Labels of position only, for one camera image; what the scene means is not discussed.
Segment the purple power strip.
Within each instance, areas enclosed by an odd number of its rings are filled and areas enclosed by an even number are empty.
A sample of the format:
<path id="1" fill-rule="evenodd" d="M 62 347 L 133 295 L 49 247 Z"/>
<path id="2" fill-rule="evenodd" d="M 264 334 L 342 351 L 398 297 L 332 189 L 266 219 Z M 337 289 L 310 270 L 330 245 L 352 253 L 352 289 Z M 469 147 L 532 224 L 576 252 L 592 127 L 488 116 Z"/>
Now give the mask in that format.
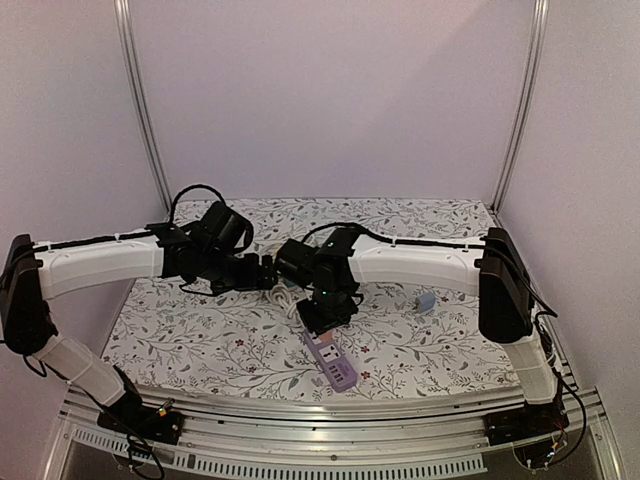
<path id="1" fill-rule="evenodd" d="M 357 385 L 356 371 L 334 338 L 322 343 L 316 334 L 304 331 L 302 339 L 335 392 L 343 393 Z"/>

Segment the pink plug adapter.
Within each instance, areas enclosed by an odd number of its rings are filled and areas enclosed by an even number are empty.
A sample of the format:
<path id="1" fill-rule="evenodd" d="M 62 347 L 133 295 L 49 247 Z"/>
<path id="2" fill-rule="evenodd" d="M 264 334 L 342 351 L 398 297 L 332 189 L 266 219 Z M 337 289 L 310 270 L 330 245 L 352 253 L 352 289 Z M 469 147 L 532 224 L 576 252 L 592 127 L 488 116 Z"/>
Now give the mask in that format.
<path id="1" fill-rule="evenodd" d="M 332 330 L 328 330 L 322 334 L 318 334 L 317 335 L 317 339 L 319 341 L 321 341 L 322 343 L 328 343 L 331 342 L 333 340 L 333 331 Z"/>

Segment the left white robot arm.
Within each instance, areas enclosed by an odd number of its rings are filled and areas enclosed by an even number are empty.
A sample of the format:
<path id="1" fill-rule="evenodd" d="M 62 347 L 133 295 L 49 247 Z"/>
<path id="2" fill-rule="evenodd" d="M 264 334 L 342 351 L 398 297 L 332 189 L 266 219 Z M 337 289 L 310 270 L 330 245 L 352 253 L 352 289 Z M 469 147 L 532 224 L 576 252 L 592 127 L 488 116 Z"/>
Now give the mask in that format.
<path id="1" fill-rule="evenodd" d="M 126 433 L 141 433 L 149 415 L 133 383 L 86 345 L 60 334 L 50 300 L 139 278 L 179 278 L 185 286 L 204 280 L 211 297 L 270 290 L 277 283 L 273 261 L 250 252 L 253 239 L 251 222 L 224 199 L 183 225 L 170 217 L 132 232 L 58 243 L 19 235 L 1 273 L 4 344 L 84 390 Z"/>

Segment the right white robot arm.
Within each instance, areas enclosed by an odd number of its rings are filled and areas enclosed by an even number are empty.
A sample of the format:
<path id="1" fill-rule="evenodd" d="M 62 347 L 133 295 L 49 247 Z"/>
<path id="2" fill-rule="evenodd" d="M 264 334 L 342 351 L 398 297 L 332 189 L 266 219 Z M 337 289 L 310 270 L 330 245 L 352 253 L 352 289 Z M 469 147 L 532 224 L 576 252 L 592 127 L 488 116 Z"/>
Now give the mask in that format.
<path id="1" fill-rule="evenodd" d="M 492 227 L 476 240 L 427 240 L 386 237 L 354 223 L 331 227 L 321 246 L 289 239 L 275 257 L 281 277 L 312 291 L 296 305 L 308 331 L 349 324 L 363 284 L 398 282 L 475 296 L 479 331 L 505 351 L 524 395 L 521 407 L 487 415 L 486 430 L 514 438 L 568 427 L 562 396 L 569 388 L 552 363 L 553 343 L 532 314 L 542 301 L 504 229 Z"/>

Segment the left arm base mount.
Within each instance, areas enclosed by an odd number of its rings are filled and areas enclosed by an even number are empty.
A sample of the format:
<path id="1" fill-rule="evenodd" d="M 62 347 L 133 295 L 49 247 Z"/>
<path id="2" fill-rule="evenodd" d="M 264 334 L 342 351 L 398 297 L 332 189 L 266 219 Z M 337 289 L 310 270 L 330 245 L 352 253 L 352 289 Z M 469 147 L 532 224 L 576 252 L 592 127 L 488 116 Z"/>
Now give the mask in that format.
<path id="1" fill-rule="evenodd" d="M 182 434 L 185 416 L 172 407 L 150 407 L 141 403 L 114 404 L 99 414 L 97 424 L 105 429 L 145 440 L 176 445 Z"/>

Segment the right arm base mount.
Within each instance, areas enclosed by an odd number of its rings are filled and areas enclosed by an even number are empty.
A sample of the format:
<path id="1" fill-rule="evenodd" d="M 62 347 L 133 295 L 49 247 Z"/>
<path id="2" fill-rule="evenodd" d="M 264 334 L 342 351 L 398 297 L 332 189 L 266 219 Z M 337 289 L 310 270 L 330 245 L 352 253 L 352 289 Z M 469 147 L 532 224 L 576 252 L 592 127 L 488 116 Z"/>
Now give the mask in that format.
<path id="1" fill-rule="evenodd" d="M 491 446 L 551 434 L 569 425 L 569 418 L 560 403 L 529 404 L 489 413 L 483 416 L 484 434 Z"/>

